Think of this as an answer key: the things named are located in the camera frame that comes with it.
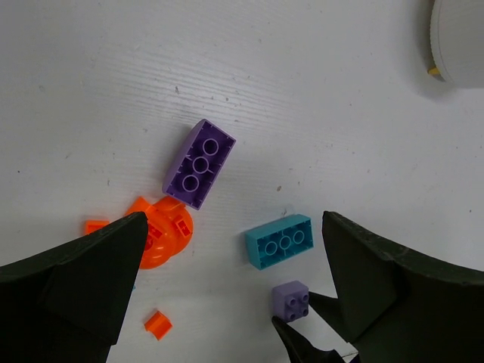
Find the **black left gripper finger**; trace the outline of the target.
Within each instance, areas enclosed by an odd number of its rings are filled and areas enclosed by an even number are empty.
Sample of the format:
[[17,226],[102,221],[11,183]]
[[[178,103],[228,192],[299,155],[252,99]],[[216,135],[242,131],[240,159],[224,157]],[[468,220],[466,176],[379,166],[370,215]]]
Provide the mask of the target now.
[[350,332],[346,326],[343,311],[337,298],[310,291],[309,305],[342,339],[347,343],[350,342]]
[[284,344],[291,363],[344,363],[340,354],[332,349],[315,348],[302,334],[277,316],[271,322]]

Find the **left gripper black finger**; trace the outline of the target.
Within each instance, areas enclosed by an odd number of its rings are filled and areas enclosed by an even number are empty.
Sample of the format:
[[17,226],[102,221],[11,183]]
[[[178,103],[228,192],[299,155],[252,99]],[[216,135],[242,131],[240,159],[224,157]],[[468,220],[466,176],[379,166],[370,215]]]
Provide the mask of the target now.
[[147,239],[132,213],[1,267],[3,362],[105,362],[116,345]]
[[324,248],[363,362],[481,362],[483,273],[377,235],[336,212]]

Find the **lavender square lego plate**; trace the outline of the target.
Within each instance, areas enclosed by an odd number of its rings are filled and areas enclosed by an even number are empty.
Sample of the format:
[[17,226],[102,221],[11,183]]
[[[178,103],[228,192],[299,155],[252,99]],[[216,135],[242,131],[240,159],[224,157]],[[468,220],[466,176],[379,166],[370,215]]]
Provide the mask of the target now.
[[271,291],[272,314],[289,323],[309,314],[309,289],[300,281],[291,281]]

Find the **teal long lego brick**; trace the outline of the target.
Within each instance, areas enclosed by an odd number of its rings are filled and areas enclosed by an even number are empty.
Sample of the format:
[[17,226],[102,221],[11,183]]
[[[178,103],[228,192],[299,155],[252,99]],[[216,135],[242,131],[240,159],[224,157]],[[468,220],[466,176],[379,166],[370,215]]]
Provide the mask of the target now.
[[286,216],[245,231],[244,239],[250,264],[261,271],[313,248],[312,220]]

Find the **orange round lego piece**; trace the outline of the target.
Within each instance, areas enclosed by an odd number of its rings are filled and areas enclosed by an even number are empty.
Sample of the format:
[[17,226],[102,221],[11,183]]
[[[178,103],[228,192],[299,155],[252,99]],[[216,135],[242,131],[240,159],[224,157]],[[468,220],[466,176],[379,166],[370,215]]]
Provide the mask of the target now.
[[186,206],[166,196],[154,204],[138,197],[126,215],[144,212],[147,216],[147,240],[140,269],[158,268],[180,253],[194,234],[194,223]]

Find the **dark purple lego brick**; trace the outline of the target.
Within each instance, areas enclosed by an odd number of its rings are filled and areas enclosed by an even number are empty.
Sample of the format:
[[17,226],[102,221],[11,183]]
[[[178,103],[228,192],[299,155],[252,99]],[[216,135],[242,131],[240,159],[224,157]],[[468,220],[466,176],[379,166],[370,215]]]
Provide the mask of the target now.
[[164,194],[199,210],[236,140],[207,119],[188,133],[163,180]]

